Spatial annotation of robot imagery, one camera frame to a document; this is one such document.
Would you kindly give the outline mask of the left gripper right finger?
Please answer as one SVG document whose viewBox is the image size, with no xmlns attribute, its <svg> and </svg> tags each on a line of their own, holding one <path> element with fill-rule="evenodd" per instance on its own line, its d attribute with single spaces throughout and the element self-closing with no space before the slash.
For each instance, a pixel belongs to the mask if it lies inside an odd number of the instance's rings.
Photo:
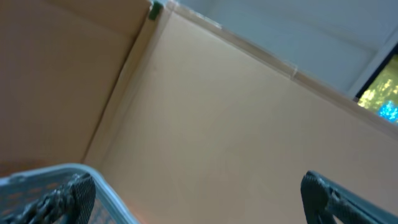
<svg viewBox="0 0 398 224">
<path fill-rule="evenodd" d="M 300 193 L 308 224 L 397 223 L 397 216 L 312 170 L 304 175 Z"/>
</svg>

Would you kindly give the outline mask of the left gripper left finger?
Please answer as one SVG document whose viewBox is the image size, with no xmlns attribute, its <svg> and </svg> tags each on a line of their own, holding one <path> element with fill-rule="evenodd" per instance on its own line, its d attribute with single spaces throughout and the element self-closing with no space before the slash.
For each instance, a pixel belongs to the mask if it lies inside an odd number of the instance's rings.
<svg viewBox="0 0 398 224">
<path fill-rule="evenodd" d="M 27 204 L 20 213 L 1 219 L 6 224 L 87 224 L 96 198 L 96 185 L 88 174 L 75 174 L 66 184 Z"/>
</svg>

